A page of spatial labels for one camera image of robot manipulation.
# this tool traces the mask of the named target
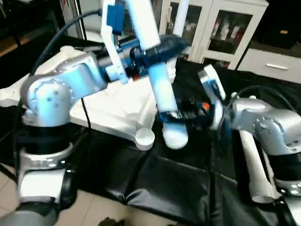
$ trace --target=white cabinet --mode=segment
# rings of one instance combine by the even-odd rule
[[[190,0],[183,37],[190,43],[185,58],[197,59],[198,47],[213,0]],[[163,0],[159,34],[172,34],[180,0]]]
[[[160,34],[172,32],[179,2],[163,0]],[[265,0],[190,0],[189,3],[183,33],[191,42],[186,52],[188,60],[234,70],[268,3]]]
[[[249,48],[238,70],[301,83],[301,59],[293,56]]]

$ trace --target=cabinet drawer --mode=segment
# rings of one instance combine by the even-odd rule
[[[250,48],[239,71],[301,83],[301,59]]]

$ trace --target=black fabric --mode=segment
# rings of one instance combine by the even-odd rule
[[[33,47],[29,43],[22,49],[14,50],[10,56],[5,56],[5,59],[0,59],[2,70],[7,72],[10,71],[8,65],[11,65],[8,62],[21,64],[12,70],[13,73],[6,73],[11,83],[30,70],[37,54],[48,41],[41,37],[32,42],[35,43],[34,51],[29,51]],[[92,45],[91,42],[68,37],[63,37],[60,44]],[[173,84],[176,98],[193,97],[208,101],[197,75],[202,68],[203,65],[178,61]],[[299,84],[252,73],[222,68],[216,70],[227,95],[248,85],[267,85],[277,89],[301,112]],[[278,98],[266,91],[246,93],[246,97],[249,95],[256,95],[275,107],[284,107]],[[0,108],[1,136],[11,129],[15,109]],[[155,143],[147,152],[139,151],[133,142],[92,131],[78,146],[79,149],[88,150],[84,157],[79,157],[79,187],[187,225],[280,225],[273,205],[257,205],[251,201],[239,133],[229,132],[228,141],[221,148],[214,142],[215,134],[212,131],[189,130],[188,144],[181,150],[171,150],[165,146],[161,122],[154,123],[153,131]],[[0,160],[12,165],[10,135],[0,143],[0,150]]]

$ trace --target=drawer handle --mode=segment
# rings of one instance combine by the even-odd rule
[[[283,67],[283,66],[269,64],[269,63],[266,63],[266,66],[267,67],[272,67],[272,68],[277,68],[277,69],[284,70],[284,71],[287,71],[289,69],[288,67]]]

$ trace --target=robotic arm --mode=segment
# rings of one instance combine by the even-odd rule
[[[225,92],[211,65],[198,75],[214,109],[211,129],[217,129]],[[276,201],[283,220],[288,226],[301,226],[301,116],[250,98],[235,99],[229,114],[232,129],[251,133],[268,155],[275,185],[283,195]]]
[[[102,36],[108,50],[107,57],[97,59],[95,54],[85,53],[62,62],[50,73],[29,77],[22,85],[20,96],[27,107],[22,121],[30,139],[20,151],[19,207],[1,218],[0,225],[54,225],[59,212],[75,202],[77,193],[75,172],[68,164],[74,151],[73,143],[65,135],[73,105],[80,98],[104,90],[109,82],[121,80],[126,83],[131,77],[150,73],[157,65],[166,67],[167,60],[187,47],[187,42],[180,37],[159,37],[156,27],[158,40],[152,40],[151,44],[147,40],[151,40],[149,35],[153,31],[149,33],[148,28],[141,28],[138,23],[134,25],[139,31],[139,39],[113,48],[107,37],[115,29],[112,24],[120,23],[112,22],[109,14],[120,15],[118,10],[122,9],[124,2],[119,6],[114,5],[115,0],[106,0],[105,3]],[[146,8],[139,8],[136,3],[138,1],[129,0],[134,19],[154,20],[152,10],[148,10],[151,7],[148,0],[138,4],[148,6]],[[146,10],[146,14],[137,12],[141,10]]]

